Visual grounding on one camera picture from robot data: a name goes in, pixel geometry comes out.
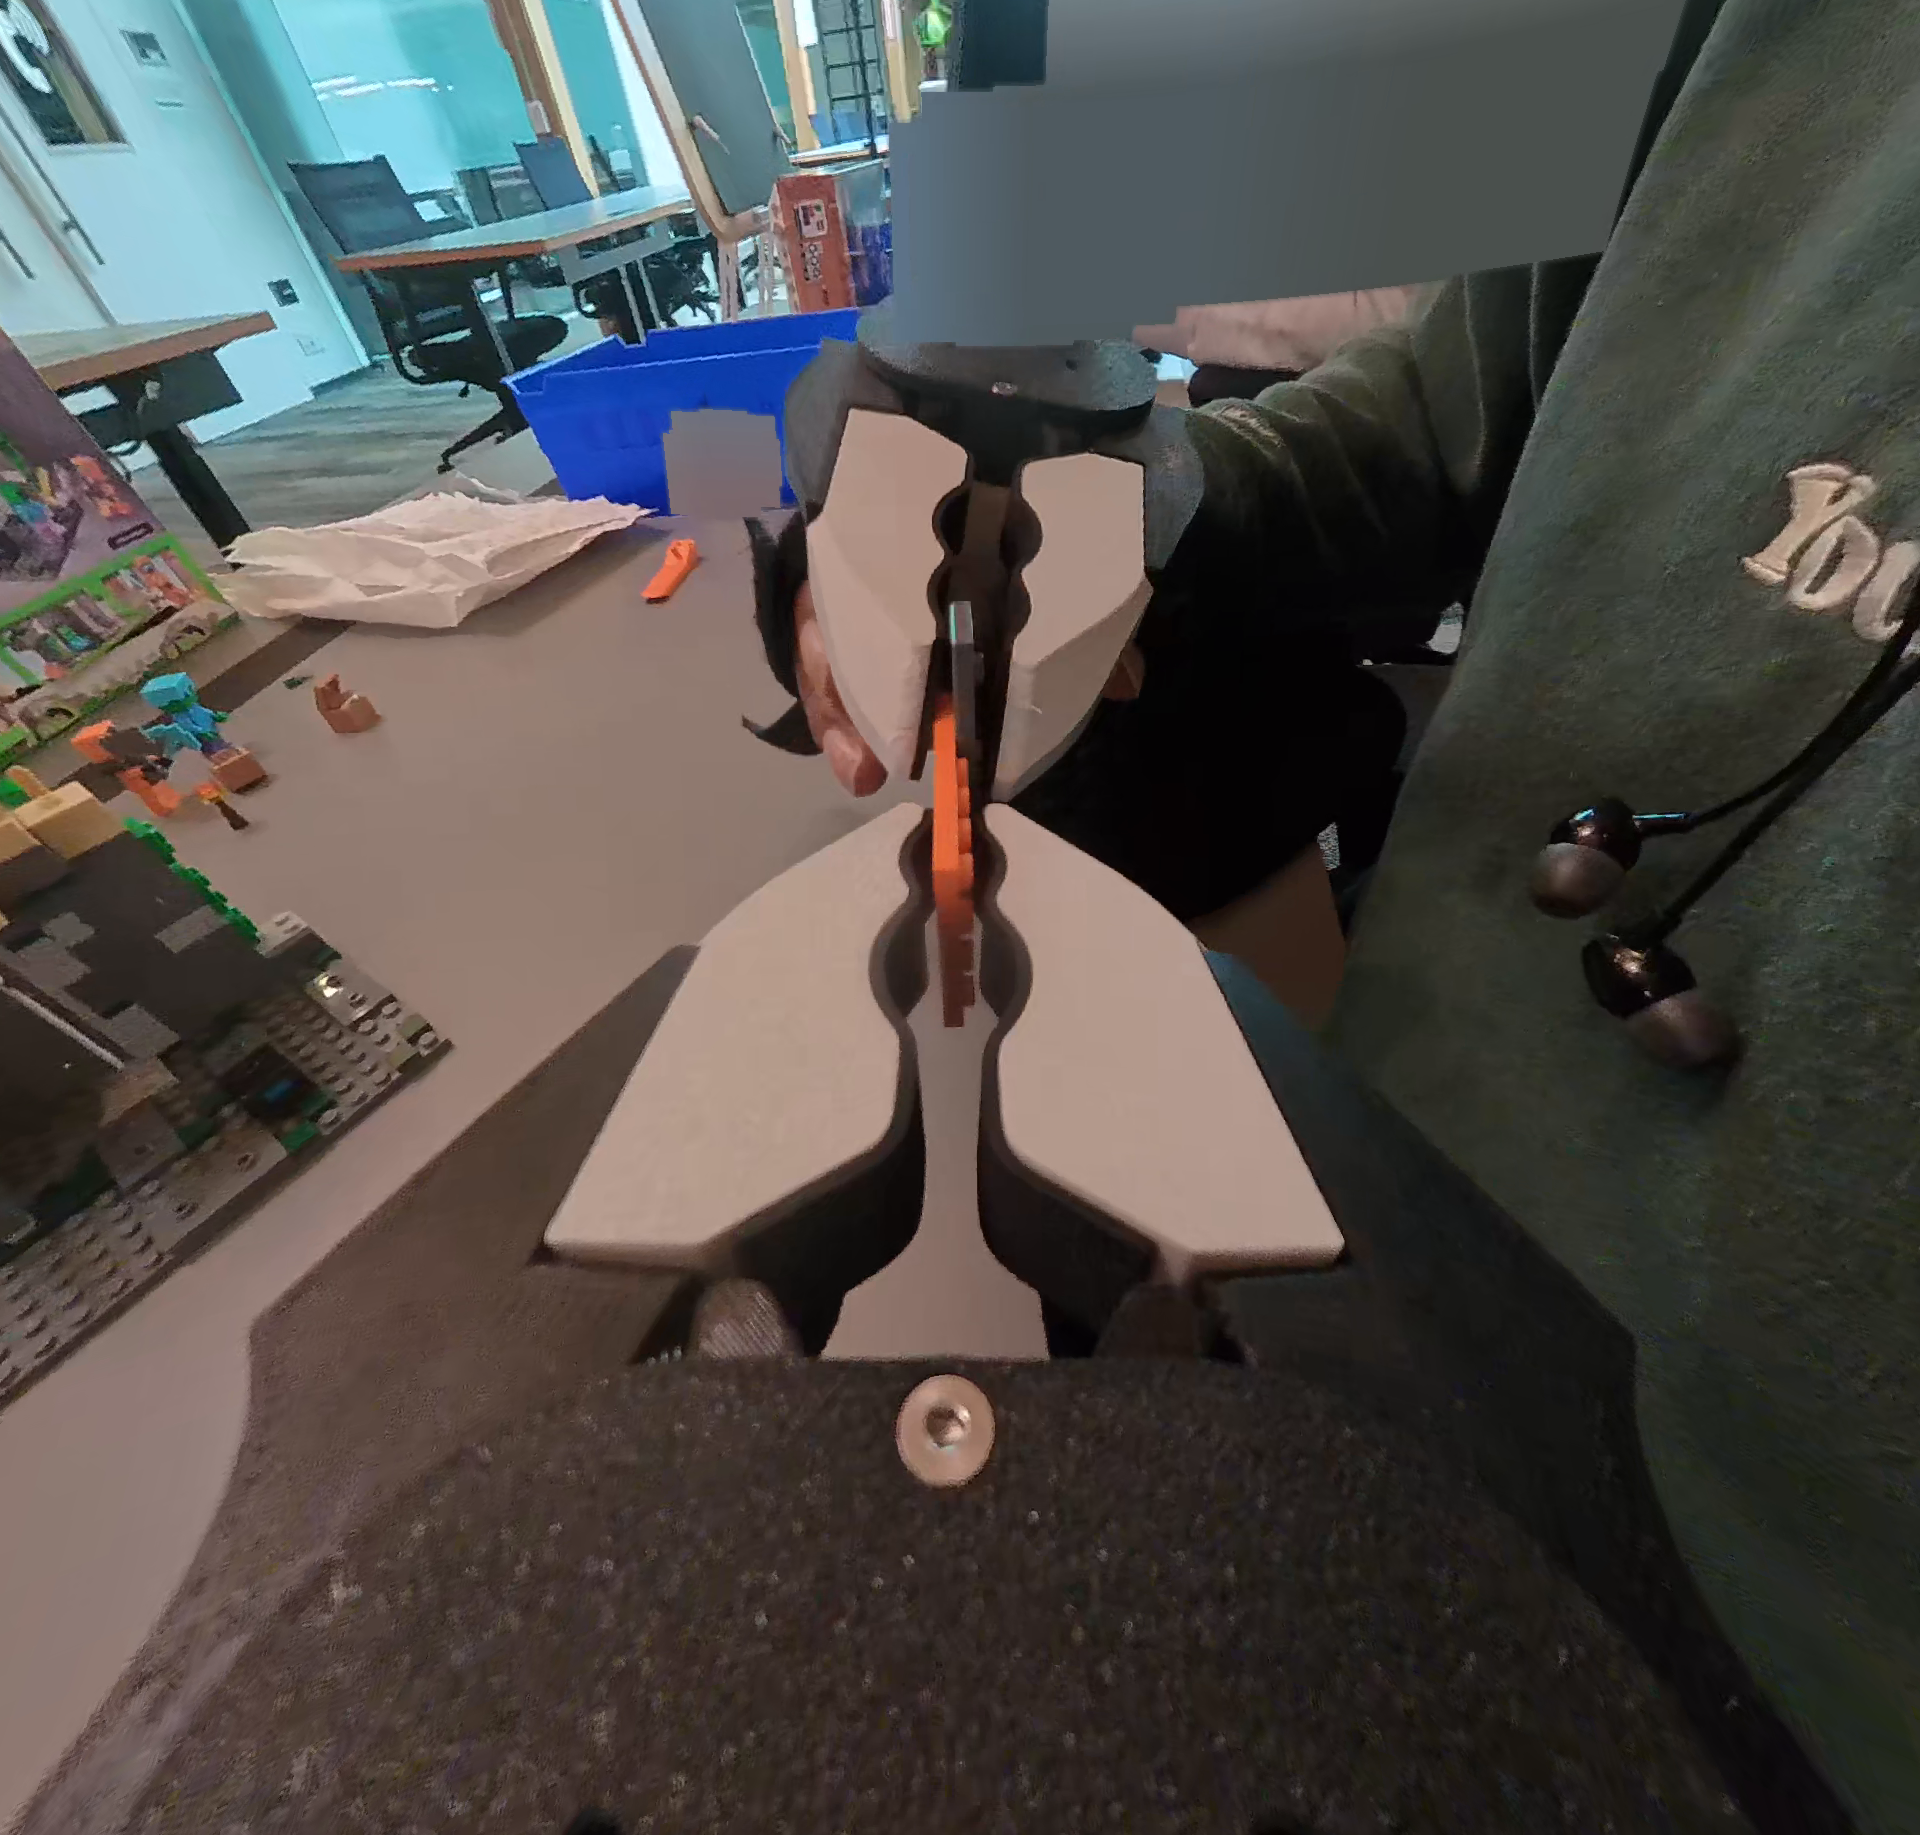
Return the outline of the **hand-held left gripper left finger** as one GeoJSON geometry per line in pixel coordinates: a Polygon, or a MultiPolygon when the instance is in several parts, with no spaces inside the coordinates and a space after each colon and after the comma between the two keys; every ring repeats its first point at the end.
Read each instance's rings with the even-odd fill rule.
{"type": "Polygon", "coordinates": [[[552,1257],[720,1266],[884,1141],[901,1035],[874,962],[922,823],[876,814],[705,935],[545,1228],[552,1257]]]}

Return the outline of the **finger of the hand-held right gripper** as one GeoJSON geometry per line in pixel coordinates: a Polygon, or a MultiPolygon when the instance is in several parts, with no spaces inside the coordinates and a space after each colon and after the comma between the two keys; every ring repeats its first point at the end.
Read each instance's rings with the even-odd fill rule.
{"type": "Polygon", "coordinates": [[[809,525],[809,581],[838,692],[891,777],[920,754],[936,610],[947,561],[938,517],[965,488],[967,452],[920,421],[853,407],[809,525]]]}
{"type": "Polygon", "coordinates": [[[1020,500],[1040,546],[1019,573],[993,798],[1013,798],[1078,737],[1149,594],[1142,465],[1092,452],[1036,459],[1020,473],[1020,500]]]}

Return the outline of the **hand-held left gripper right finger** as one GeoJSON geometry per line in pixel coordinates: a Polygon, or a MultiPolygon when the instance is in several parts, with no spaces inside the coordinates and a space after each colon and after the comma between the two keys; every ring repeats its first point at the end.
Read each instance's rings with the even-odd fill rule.
{"type": "Polygon", "coordinates": [[[1015,808],[982,819],[997,916],[1026,958],[995,1058],[1015,1164],[1146,1245],[1163,1276],[1334,1264],[1340,1226],[1201,943],[1015,808]]]}

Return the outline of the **dark grey toy plate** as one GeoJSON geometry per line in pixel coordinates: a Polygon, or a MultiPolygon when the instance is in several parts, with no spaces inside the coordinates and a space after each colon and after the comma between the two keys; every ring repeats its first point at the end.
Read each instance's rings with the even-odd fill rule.
{"type": "Polygon", "coordinates": [[[982,654],[972,600],[953,594],[947,600],[947,702],[955,773],[968,802],[980,798],[984,779],[984,712],[988,710],[988,660],[982,654]]]}

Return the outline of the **orange toy brick plate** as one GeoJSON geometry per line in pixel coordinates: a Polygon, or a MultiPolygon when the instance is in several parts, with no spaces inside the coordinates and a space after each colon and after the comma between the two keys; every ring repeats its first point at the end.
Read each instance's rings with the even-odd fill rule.
{"type": "Polygon", "coordinates": [[[928,737],[932,923],[940,943],[943,1025],[961,1027],[976,1002],[972,779],[949,692],[932,704],[928,737]]]}

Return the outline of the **grey toy brick model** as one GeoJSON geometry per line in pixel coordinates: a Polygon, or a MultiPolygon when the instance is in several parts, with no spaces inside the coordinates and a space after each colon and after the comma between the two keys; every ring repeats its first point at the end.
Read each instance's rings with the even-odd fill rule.
{"type": "Polygon", "coordinates": [[[445,1033],[146,819],[4,779],[2,1401],[360,1126],[445,1033]]]}

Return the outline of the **person's right forearm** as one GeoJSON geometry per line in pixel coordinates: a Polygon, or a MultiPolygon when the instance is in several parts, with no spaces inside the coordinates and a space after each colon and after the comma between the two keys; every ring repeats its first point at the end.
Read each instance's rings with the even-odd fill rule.
{"type": "Polygon", "coordinates": [[[1300,379],[1192,411],[1203,494],[1153,586],[1148,667],[1377,658],[1469,602],[1596,263],[1469,273],[1300,379]]]}

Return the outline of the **grey desk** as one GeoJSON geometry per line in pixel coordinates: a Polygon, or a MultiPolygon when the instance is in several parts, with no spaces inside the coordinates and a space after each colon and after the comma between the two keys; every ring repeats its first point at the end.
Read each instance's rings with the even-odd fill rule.
{"type": "Polygon", "coordinates": [[[703,1826],[982,1742],[995,1574],[895,1457],[918,1370],[641,1364],[668,1284],[541,1249],[664,956],[876,814],[743,731],[745,536],[695,533],[664,608],[639,529],[339,635],[383,725],[258,694],[252,833],[179,827],[450,1051],[4,1411],[4,1830],[703,1826]]]}

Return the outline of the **wooden top office desk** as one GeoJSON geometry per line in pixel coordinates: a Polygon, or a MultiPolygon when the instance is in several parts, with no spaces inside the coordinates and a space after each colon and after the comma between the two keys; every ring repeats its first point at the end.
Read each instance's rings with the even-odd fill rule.
{"type": "Polygon", "coordinates": [[[335,259],[335,267],[354,275],[408,280],[425,269],[493,276],[506,263],[535,259],[554,261],[566,286],[612,275],[614,330],[628,342],[641,342],[645,327],[635,315],[626,267],[664,242],[649,238],[653,223],[693,211],[693,198],[672,188],[624,190],[572,209],[443,228],[423,238],[346,253],[335,259]]]}
{"type": "Polygon", "coordinates": [[[102,388],[108,407],[85,421],[96,442],[113,452],[150,448],[179,502],[225,552],[250,525],[206,465],[189,423],[242,400],[219,350],[271,330],[273,313],[244,311],[29,332],[15,346],[58,394],[102,388]]]}

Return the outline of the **person's right hand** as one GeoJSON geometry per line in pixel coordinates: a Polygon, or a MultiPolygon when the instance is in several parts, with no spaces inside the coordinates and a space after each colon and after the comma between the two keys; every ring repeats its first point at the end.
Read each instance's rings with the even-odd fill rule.
{"type": "Polygon", "coordinates": [[[795,633],[799,700],[828,769],[853,796],[878,793],[888,771],[851,719],[809,600],[797,604],[795,633]]]}

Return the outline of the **orange cardboard box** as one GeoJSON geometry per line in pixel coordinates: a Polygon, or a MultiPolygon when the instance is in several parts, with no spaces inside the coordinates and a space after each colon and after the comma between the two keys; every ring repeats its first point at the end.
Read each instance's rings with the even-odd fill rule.
{"type": "Polygon", "coordinates": [[[789,311],[849,311],[893,294],[891,182],[884,161],[789,171],[774,186],[770,215],[789,311]]]}

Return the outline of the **blue plastic bin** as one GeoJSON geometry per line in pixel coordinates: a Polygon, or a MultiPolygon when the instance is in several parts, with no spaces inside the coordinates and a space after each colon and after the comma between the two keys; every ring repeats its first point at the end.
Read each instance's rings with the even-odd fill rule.
{"type": "Polygon", "coordinates": [[[789,500],[787,392],[826,340],[855,338],[861,315],[789,311],[655,327],[641,340],[610,334],[508,375],[506,388],[572,500],[668,511],[668,429],[678,413],[703,409],[774,423],[778,498],[789,500]]]}

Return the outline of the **grey leaning board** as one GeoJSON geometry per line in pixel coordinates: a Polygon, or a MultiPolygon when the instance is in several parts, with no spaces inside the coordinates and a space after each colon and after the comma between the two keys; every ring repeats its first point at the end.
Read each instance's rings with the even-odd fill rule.
{"type": "Polygon", "coordinates": [[[760,236],[793,161],[734,0],[610,5],[707,232],[760,236]]]}

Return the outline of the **person in green sweatshirt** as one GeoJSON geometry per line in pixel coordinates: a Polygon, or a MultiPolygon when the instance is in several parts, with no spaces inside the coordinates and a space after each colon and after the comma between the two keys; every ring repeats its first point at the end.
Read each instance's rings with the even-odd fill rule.
{"type": "Polygon", "coordinates": [[[1916,696],[1671,937],[1727,1070],[1648,1056],[1525,883],[1592,798],[1777,769],[1916,606],[1916,49],[1916,0],[1727,0],[1525,442],[1336,1014],[1637,1334],[1677,1538],[1866,1830],[1916,1830],[1916,696]]]}

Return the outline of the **teal toy minifigure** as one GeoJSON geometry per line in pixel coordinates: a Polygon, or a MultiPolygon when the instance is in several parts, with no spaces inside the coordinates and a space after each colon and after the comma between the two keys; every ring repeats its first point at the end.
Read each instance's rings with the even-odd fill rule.
{"type": "Polygon", "coordinates": [[[140,733],[169,760],[190,750],[217,764],[237,752],[223,735],[227,715],[202,702],[194,679],[183,669],[150,675],[140,683],[140,694],[156,712],[154,719],[142,723],[140,733]]]}

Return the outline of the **orange toy figure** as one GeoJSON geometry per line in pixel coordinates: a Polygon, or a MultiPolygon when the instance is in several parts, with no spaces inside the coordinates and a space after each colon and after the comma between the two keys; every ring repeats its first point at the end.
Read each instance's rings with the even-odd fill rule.
{"type": "Polygon", "coordinates": [[[183,796],[171,783],[173,756],[144,729],[102,717],[75,729],[69,741],[86,764],[104,766],[150,814],[179,812],[183,796]]]}

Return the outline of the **colourful toy set box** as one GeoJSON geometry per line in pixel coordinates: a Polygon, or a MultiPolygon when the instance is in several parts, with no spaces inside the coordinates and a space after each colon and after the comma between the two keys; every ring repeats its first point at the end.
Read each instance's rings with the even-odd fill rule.
{"type": "Polygon", "coordinates": [[[2,764],[237,619],[113,456],[4,334],[2,764]]]}

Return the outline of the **black hoodie drawstring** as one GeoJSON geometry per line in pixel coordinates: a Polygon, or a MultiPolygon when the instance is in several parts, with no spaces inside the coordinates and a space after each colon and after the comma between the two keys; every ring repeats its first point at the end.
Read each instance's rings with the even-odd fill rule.
{"type": "Polygon", "coordinates": [[[1710,864],[1716,862],[1725,848],[1735,844],[1743,829],[1760,816],[1760,808],[1745,810],[1746,819],[1741,827],[1693,873],[1693,879],[1671,898],[1668,906],[1644,916],[1639,922],[1616,927],[1614,931],[1590,935],[1581,945],[1581,975],[1585,977],[1594,1004],[1616,1020],[1633,1037],[1633,1041],[1660,1064],[1668,1064],[1675,1070],[1716,1070],[1729,1066],[1741,1052],[1741,1031],[1720,1008],[1720,1004],[1700,987],[1693,964],[1689,964],[1689,958],[1685,958],[1675,947],[1673,935],[1677,935],[1685,925],[1689,914],[1704,902],[1706,896],[1758,846],[1762,837],[1770,833],[1802,798],[1806,798],[1858,742],[1862,742],[1908,698],[1908,694],[1901,698],[1899,704],[1891,708],[1891,712],[1887,712],[1860,741],[1849,746],[1845,754],[1841,754],[1841,758],[1827,771],[1824,771],[1810,789],[1802,791],[1783,814],[1777,814],[1764,833],[1746,844],[1746,850],[1737,858],[1737,862],[1706,893],[1700,893],[1696,900],[1683,910],[1681,918],[1673,918],[1669,914],[1671,904],[1685,896],[1689,887],[1693,887],[1696,879],[1708,871],[1710,864]]]}
{"type": "Polygon", "coordinates": [[[1621,798],[1604,796],[1564,816],[1535,860],[1529,879],[1535,906],[1560,918],[1589,916],[1619,891],[1625,875],[1637,866],[1646,839],[1687,835],[1748,808],[1760,808],[1760,816],[1743,829],[1735,844],[1725,848],[1685,896],[1671,904],[1669,914],[1681,918],[1683,910],[1737,862],[1746,844],[1764,833],[1777,814],[1783,814],[1916,687],[1916,627],[1918,608],[1910,604],[1852,694],[1793,758],[1756,785],[1696,810],[1635,812],[1621,798]]]}

